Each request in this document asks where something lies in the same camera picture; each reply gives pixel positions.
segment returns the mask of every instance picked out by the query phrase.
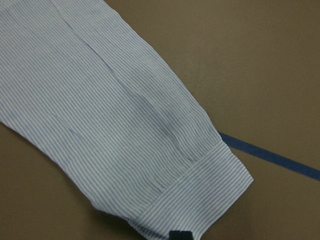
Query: striped shirt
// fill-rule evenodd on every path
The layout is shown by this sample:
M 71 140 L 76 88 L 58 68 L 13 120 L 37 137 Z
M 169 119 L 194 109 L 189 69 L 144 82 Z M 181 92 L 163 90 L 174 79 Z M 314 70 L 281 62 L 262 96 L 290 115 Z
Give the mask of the striped shirt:
M 179 78 L 103 0 L 0 0 L 0 121 L 98 210 L 194 239 L 252 177 Z

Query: blue stripe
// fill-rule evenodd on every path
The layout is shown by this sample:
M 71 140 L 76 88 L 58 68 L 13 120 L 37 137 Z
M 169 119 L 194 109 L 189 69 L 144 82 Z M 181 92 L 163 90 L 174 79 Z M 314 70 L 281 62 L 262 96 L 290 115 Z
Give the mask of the blue stripe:
M 247 143 L 245 141 L 241 141 L 241 140 L 234 138 L 232 136 L 228 136 L 222 132 L 219 132 L 219 134 L 221 135 L 222 140 L 231 148 L 240 150 L 240 151 L 245 152 L 247 154 L 253 155 L 257 158 L 266 160 L 266 161 L 273 163 L 273 164 L 277 164 L 277 165 L 284 167 L 286 169 L 289 169 L 291 171 L 295 171 L 299 174 L 302 174 L 302 175 L 305 175 L 309 178 L 320 181 L 320 170 L 318 170 L 318 169 L 304 165 L 300 162 L 291 160 L 289 158 L 278 155 L 278 154 L 273 153 L 271 151 L 262 149 L 258 146 L 252 145 L 252 144 Z

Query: table surface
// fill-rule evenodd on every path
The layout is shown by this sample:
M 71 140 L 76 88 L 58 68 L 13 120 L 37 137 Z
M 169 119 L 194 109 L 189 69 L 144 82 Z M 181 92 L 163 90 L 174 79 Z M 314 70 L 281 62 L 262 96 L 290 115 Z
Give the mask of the table surface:
M 320 2 L 107 0 L 219 132 L 320 169 Z M 0 239 L 143 240 L 0 125 Z M 203 240 L 316 240 L 320 182 L 231 149 L 254 183 Z

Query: shirt cuff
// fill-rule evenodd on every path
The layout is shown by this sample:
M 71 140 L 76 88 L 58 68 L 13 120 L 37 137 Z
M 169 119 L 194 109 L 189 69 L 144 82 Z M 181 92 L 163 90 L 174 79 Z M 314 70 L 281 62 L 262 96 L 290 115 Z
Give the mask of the shirt cuff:
M 221 141 L 128 223 L 148 240 L 169 238 L 169 231 L 192 231 L 199 240 L 252 183 L 253 178 Z

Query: shirt sleeve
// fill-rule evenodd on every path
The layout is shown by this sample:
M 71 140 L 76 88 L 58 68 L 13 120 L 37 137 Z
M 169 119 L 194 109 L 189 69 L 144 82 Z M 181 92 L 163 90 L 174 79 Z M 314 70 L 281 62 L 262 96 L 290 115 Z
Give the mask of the shirt sleeve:
M 6 1 L 0 14 L 0 120 L 95 208 L 148 240 L 170 230 L 199 240 L 253 181 L 180 79 L 104 1 Z

